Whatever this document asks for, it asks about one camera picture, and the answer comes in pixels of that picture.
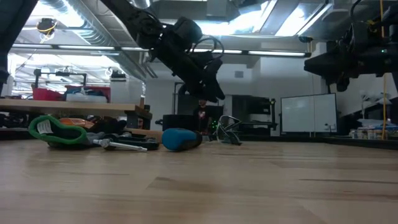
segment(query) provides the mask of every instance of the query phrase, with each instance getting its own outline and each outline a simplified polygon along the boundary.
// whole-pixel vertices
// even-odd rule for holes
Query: table
[[[67,101],[0,99],[0,111],[41,114],[127,116],[127,127],[138,128],[139,118],[144,129],[150,129],[152,114],[134,104],[82,103]]]
[[[398,151],[207,142],[174,153],[0,142],[1,223],[397,223]]]

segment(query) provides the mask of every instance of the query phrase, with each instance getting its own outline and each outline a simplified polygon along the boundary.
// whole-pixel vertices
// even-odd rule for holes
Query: whiteboard
[[[282,98],[282,132],[337,132],[336,95]]]

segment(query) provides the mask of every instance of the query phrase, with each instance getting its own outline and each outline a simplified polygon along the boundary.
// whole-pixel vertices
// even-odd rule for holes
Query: red container
[[[56,91],[48,90],[45,88],[33,89],[33,100],[47,100],[47,101],[60,101],[62,94]]]
[[[78,89],[80,90],[83,86],[71,86],[71,85],[66,85],[65,88],[67,90],[74,90]],[[111,100],[111,88],[106,87],[106,86],[84,86],[86,89],[91,89],[91,90],[99,90],[104,93],[104,96],[108,99],[108,102]]]

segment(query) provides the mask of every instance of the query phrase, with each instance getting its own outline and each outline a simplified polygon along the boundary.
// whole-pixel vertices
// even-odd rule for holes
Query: white container
[[[90,96],[83,94],[67,94],[69,102],[85,102],[85,103],[107,103],[105,96]]]
[[[139,105],[141,101],[142,82],[130,79],[111,79],[111,103]]]

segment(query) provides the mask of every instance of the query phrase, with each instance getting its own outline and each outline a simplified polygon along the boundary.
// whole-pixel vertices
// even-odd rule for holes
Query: wooden shelf
[[[151,113],[134,104],[0,99],[0,111],[97,116],[125,116],[127,112],[135,113],[141,118],[152,119]]]

